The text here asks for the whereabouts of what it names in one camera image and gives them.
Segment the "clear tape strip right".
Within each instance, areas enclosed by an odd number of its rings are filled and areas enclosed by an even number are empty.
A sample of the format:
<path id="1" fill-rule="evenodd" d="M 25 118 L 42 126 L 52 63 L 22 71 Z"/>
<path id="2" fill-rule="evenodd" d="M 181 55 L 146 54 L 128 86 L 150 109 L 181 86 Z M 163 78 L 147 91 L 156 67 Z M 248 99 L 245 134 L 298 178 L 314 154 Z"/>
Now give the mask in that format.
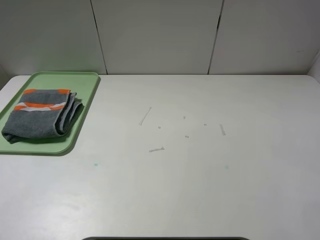
<path id="1" fill-rule="evenodd" d="M 226 132 L 225 132 L 225 130 L 224 130 L 223 125 L 220 124 L 219 127 L 220 127 L 220 130 L 221 130 L 221 134 L 222 134 L 223 136 L 225 136 L 225 135 L 226 135 Z"/>

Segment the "grey towel with orange stripes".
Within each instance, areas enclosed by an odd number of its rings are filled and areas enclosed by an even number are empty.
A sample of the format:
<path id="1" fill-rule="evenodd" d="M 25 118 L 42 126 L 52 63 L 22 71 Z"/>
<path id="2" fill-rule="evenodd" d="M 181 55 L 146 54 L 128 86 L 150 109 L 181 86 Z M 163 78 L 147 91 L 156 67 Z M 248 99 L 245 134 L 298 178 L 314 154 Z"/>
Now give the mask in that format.
<path id="1" fill-rule="evenodd" d="M 1 134 L 11 144 L 24 139 L 59 138 L 67 134 L 83 107 L 69 89 L 26 89 Z"/>

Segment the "clear tape strip lower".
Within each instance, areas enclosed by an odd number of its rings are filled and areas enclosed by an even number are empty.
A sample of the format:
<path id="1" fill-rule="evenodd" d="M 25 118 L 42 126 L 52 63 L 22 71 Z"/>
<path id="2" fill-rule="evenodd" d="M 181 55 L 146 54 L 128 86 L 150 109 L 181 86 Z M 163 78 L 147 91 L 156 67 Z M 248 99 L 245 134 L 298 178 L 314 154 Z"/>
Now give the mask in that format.
<path id="1" fill-rule="evenodd" d="M 157 152 L 157 151 L 164 151 L 164 150 L 165 150 L 165 148 L 162 146 L 161 148 L 155 148 L 155 149 L 149 150 L 149 153 Z"/>

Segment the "clear tape strip upper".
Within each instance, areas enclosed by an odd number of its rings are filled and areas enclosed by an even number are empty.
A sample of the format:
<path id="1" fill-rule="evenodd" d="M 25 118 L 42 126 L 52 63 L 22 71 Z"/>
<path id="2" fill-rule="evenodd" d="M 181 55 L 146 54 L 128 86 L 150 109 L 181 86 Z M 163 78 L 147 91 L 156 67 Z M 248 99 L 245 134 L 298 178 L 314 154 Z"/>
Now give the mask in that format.
<path id="1" fill-rule="evenodd" d="M 143 116 L 143 118 L 141 119 L 141 121 L 139 122 L 139 125 L 142 126 L 144 120 L 146 119 L 146 117 L 148 116 L 149 112 L 151 111 L 152 107 L 149 107 L 147 112 L 145 113 L 145 115 Z"/>

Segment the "light green plastic tray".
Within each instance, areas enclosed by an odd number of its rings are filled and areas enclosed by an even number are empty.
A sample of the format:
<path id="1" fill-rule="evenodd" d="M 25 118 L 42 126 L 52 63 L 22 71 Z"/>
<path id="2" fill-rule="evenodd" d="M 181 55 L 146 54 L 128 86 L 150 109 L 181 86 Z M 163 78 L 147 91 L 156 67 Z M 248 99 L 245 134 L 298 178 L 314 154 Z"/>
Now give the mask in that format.
<path id="1" fill-rule="evenodd" d="M 0 91 L 1 155 L 60 156 L 79 135 L 100 82 L 95 72 L 43 71 Z"/>

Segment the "clear tape strip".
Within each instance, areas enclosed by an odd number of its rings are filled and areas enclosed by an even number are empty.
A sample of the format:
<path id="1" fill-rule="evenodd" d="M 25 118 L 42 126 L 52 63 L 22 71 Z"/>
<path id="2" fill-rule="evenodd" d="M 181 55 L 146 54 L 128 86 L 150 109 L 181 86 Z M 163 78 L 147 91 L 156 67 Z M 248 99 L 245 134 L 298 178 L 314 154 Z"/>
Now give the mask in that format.
<path id="1" fill-rule="evenodd" d="M 151 111 L 152 107 L 149 107 L 147 112 L 145 113 L 145 115 L 143 116 L 143 118 L 141 119 L 141 121 L 139 122 L 139 125 L 142 126 L 144 120 L 146 119 L 146 117 L 148 116 L 149 112 Z"/>
<path id="2" fill-rule="evenodd" d="M 220 124 L 219 127 L 220 127 L 220 130 L 221 130 L 221 134 L 222 134 L 223 136 L 225 136 L 225 135 L 226 135 L 226 132 L 225 132 L 225 130 L 224 130 L 223 125 Z"/>
<path id="3" fill-rule="evenodd" d="M 157 151 L 164 151 L 164 150 L 165 150 L 165 148 L 162 146 L 161 148 L 155 148 L 155 149 L 149 150 L 149 153 L 157 152 Z"/>

